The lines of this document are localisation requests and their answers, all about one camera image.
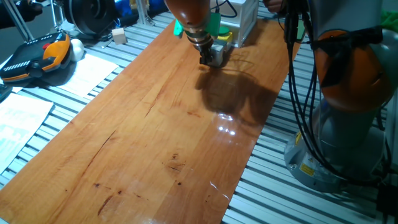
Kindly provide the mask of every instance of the blue object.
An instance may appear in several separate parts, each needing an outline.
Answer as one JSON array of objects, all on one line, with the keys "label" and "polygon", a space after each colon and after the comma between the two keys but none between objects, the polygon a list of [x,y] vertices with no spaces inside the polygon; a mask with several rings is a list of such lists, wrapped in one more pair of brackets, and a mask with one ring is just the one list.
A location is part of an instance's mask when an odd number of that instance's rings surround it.
[{"label": "blue object", "polygon": [[149,0],[149,11],[151,13],[166,10],[168,9],[166,4],[164,3],[164,0]]},{"label": "blue object", "polygon": [[130,0],[115,0],[116,10],[124,17],[132,14]]}]

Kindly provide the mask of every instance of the robot end effector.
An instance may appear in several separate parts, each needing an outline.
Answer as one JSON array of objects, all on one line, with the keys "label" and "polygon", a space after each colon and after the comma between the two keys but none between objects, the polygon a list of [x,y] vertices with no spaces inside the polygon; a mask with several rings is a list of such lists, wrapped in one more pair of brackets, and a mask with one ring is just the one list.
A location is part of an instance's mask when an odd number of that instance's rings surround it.
[{"label": "robot end effector", "polygon": [[200,53],[200,63],[212,62],[213,39],[206,27],[210,22],[210,0],[165,0],[167,7],[181,23],[188,40]]}]

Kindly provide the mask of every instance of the wooden table surface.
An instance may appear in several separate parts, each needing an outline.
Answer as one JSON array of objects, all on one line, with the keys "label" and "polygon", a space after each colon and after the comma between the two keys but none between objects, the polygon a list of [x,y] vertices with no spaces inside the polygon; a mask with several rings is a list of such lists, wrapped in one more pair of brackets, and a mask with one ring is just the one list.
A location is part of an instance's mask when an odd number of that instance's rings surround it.
[{"label": "wooden table surface", "polygon": [[258,21],[223,69],[171,24],[1,191],[9,223],[219,223],[288,72]]}]

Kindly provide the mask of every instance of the white ball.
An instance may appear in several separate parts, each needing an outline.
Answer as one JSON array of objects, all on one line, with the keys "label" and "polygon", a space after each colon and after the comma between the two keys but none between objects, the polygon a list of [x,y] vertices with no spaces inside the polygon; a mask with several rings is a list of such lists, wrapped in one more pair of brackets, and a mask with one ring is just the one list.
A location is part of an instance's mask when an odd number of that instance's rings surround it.
[{"label": "white ball", "polygon": [[73,47],[79,47],[81,49],[85,48],[85,46],[83,45],[83,43],[79,39],[72,39],[70,41],[70,43],[72,44]]},{"label": "white ball", "polygon": [[74,47],[72,49],[72,57],[71,57],[71,61],[72,62],[78,62],[80,61],[80,59],[83,57],[83,54],[85,53],[85,51],[79,47]]}]

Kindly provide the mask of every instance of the scratch on wood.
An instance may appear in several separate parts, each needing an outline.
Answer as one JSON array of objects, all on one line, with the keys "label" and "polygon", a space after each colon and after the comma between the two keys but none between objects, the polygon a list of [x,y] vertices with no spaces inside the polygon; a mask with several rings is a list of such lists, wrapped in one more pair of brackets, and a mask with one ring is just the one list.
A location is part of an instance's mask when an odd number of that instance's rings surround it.
[{"label": "scratch on wood", "polygon": [[102,212],[102,209],[104,209],[105,205],[112,199],[113,195],[109,196],[104,203],[102,204],[101,208],[98,210],[98,215]]},{"label": "scratch on wood", "polygon": [[173,169],[173,170],[177,170],[177,171],[179,171],[179,172],[181,172],[179,169],[176,169],[176,168],[174,168],[174,167],[171,167],[171,166],[169,166],[171,169]]},{"label": "scratch on wood", "polygon": [[156,104],[156,99],[155,99],[154,102],[151,104],[151,106],[150,106],[150,108],[149,108],[149,110],[148,110],[148,113],[145,115],[145,117],[148,116],[150,110],[155,106],[155,104]]},{"label": "scratch on wood", "polygon": [[[188,79],[185,79],[184,84],[182,85],[183,87],[187,84]],[[172,106],[181,106],[181,100],[178,100],[179,96],[181,95],[181,92],[183,91],[183,88],[181,88],[178,93],[174,96]]]},{"label": "scratch on wood", "polygon": [[86,167],[85,171],[82,173],[82,177],[84,176],[84,174],[86,173],[87,169],[89,168],[89,166],[91,165],[91,163],[93,163],[95,157],[98,155],[98,153],[100,153],[101,149],[104,147],[104,145],[111,139],[112,135],[116,132],[116,130],[113,131],[113,133],[108,137],[108,139],[104,142],[104,144],[102,144],[102,146],[100,147],[100,149],[97,151],[97,153],[94,155],[94,157],[91,159],[90,163],[88,164],[88,166]]}]

